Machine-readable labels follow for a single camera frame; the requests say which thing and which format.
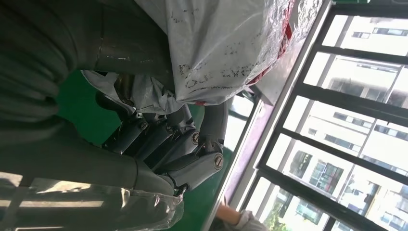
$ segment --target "green floor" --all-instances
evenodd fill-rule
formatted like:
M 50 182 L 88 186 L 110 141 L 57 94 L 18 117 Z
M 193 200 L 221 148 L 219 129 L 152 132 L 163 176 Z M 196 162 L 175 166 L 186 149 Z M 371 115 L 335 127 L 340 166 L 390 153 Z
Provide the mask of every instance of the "green floor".
M 96 104 L 95 93 L 96 90 L 88 84 L 79 71 L 76 71 L 61 85 L 57 101 L 60 106 L 59 115 L 74 123 L 83 138 L 99 145 L 119 126 L 120 121 L 116 113 L 104 110 Z M 199 127 L 204 116 L 204 108 L 192 105 L 190 110 Z M 230 163 L 231 155 L 231 150 L 224 149 L 225 164 Z M 198 231 L 201 229 L 211 210 L 224 171 L 225 168 L 192 192 L 185 194 L 183 218 L 169 230 Z

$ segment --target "sleeve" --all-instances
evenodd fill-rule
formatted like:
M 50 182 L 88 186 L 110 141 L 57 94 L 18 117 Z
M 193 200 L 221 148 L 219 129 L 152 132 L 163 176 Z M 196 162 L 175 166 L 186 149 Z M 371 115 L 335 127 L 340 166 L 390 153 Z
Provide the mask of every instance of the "sleeve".
M 224 222 L 224 224 L 214 227 L 214 231 L 268 231 L 268 229 L 260 221 L 258 221 L 251 211 L 243 210 L 241 218 L 237 225 L 231 226 Z

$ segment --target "building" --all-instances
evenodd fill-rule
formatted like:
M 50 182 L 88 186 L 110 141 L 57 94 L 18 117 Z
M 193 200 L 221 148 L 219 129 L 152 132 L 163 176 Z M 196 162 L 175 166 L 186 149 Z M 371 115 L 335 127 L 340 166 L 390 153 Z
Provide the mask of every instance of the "building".
M 336 16 L 323 45 L 335 45 L 333 39 L 339 37 L 347 20 L 348 16 Z M 405 56 L 408 21 L 354 17 L 341 47 Z M 318 53 L 305 83 L 408 108 L 408 68 L 337 56 L 324 73 L 327 62 L 330 55 Z M 408 175 L 406 127 L 301 97 L 295 100 L 284 127 L 292 131 L 298 128 L 301 135 Z M 291 143 L 285 136 L 278 138 L 271 155 L 274 158 L 267 165 L 277 168 L 276 159 L 285 152 L 290 152 L 290 157 L 283 173 L 390 231 L 408 231 L 408 186 L 299 141 Z M 322 230 L 329 218 L 279 187 L 275 187 L 271 198 L 261 220 L 267 219 L 271 210 L 276 211 L 288 229 L 303 231 Z M 336 223 L 333 230 L 351 229 Z

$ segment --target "building window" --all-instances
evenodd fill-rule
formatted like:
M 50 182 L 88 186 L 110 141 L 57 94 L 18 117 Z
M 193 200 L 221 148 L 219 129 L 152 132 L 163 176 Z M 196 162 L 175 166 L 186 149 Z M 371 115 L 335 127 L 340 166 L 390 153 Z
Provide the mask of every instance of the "building window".
M 396 204 L 396 207 L 399 210 L 408 213 L 408 199 L 402 196 L 400 197 L 401 197 L 401 200 Z
M 343 169 L 319 160 L 309 183 L 332 194 L 342 173 Z
M 343 121 L 358 125 L 358 126 L 365 127 L 365 128 L 371 128 L 371 125 L 372 125 L 372 123 L 367 122 L 365 120 L 357 119 L 357 118 L 354 118 L 354 117 L 351 117 L 351 116 L 348 116 L 348 115 L 341 114 L 339 112 L 335 112 L 333 114 L 333 117 L 336 118 L 336 119 L 341 119 Z
M 381 221 L 398 231 L 408 231 L 407 223 L 403 219 L 390 213 L 385 212 L 381 217 Z
M 373 34 L 408 36 L 408 30 L 376 27 L 373 30 Z
M 286 210 L 288 209 L 292 201 L 292 198 L 293 198 L 292 194 L 288 193 L 283 189 L 279 189 L 273 211 L 276 211 L 280 218 L 283 218 L 285 216 Z
M 324 139 L 327 140 L 327 141 L 329 141 L 329 142 L 335 143 L 335 144 L 337 144 L 337 145 L 339 145 L 339 146 L 342 146 L 342 147 L 344 147 L 344 148 L 347 148 L 347 149 L 356 151 L 356 152 L 359 152 L 360 149 L 361 149 L 361 147 L 358 146 L 358 145 L 352 144 L 352 143 L 350 143 L 350 142 L 348 142 L 348 141 L 345 141 L 345 140 L 336 138 L 336 137 L 331 136 L 331 135 L 327 135 L 327 134 L 326 134 L 326 136 L 324 137 Z
M 357 84 L 352 84 L 350 82 L 346 83 L 339 80 L 333 80 L 330 86 L 330 90 L 335 90 L 349 95 L 360 97 L 361 93 L 364 90 L 364 87 Z
M 362 155 L 361 158 L 363 160 L 367 160 L 367 161 L 369 161 L 369 162 L 371 162 L 373 164 L 379 165 L 379 166 L 381 166 L 383 168 L 386 168 L 386 169 L 389 169 L 391 171 L 397 172 L 397 173 L 399 173 L 401 175 L 404 175 L 404 176 L 408 175 L 408 172 L 406 172 L 405 170 L 400 169 L 400 168 L 395 167 L 395 166 L 392 166 L 390 164 L 387 164 L 386 162 L 383 162 L 381 160 L 377 160 L 375 158 L 372 158 L 372 157 L 369 157 L 369 156 L 366 156 L 366 155 Z
M 291 168 L 289 172 L 299 178 L 302 178 L 306 172 L 307 166 L 309 166 L 311 158 L 312 155 L 302 151 L 297 151 L 291 162 Z
M 335 112 L 333 117 L 336 118 L 336 119 L 341 119 L 341 120 L 346 121 L 348 116 L 344 115 L 344 114 L 341 114 L 341 113 L 338 113 L 338 112 Z
M 389 136 L 393 136 L 405 141 L 408 141 L 408 133 L 403 132 L 403 131 L 398 131 L 392 128 L 387 128 L 385 126 L 381 126 L 381 125 L 376 125 L 374 127 L 374 131 L 383 133 L 383 134 L 387 134 Z
M 316 135 L 316 132 L 317 132 L 317 130 L 314 130 L 314 129 L 312 129 L 312 128 L 309 128 L 308 133 L 309 133 L 310 135 L 314 136 L 314 135 Z
M 397 107 L 402 107 L 404 105 L 405 99 L 407 96 L 405 94 L 399 93 L 399 92 L 393 92 L 390 95 L 390 98 L 387 101 L 387 104 L 397 106 Z
M 365 32 L 353 32 L 351 37 L 354 38 L 362 38 L 362 39 L 368 39 L 370 37 L 371 33 L 365 33 Z
M 303 216 L 305 219 L 310 220 L 316 225 L 319 223 L 321 216 L 323 215 L 321 211 L 305 201 L 299 202 L 299 205 L 296 208 L 296 213 Z
M 385 97 L 385 91 L 370 88 L 366 94 L 366 99 L 382 102 Z

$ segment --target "plastic bag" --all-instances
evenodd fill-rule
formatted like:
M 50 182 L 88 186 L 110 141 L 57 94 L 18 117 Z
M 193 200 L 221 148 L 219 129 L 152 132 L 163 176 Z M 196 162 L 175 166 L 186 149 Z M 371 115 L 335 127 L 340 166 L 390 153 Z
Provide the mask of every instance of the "plastic bag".
M 95 71 L 81 71 L 87 81 L 96 89 L 111 97 L 118 104 L 124 104 L 116 93 L 114 83 L 118 73 L 101 75 Z M 163 85 L 156 79 L 146 76 L 135 76 L 131 100 L 139 113 L 157 113 L 166 115 L 177 111 L 183 103 L 177 102 L 174 94 L 163 91 Z
M 322 0 L 135 0 L 167 33 L 177 102 L 220 104 L 304 39 Z
M 9 185 L 0 182 L 0 191 L 8 188 Z M 8 217 L 13 221 L 9 230 L 54 227 L 56 230 L 153 231 L 172 227 L 184 211 L 180 197 L 41 178 L 33 181 L 20 204 L 11 200 L 8 209 L 17 212 L 16 217 Z

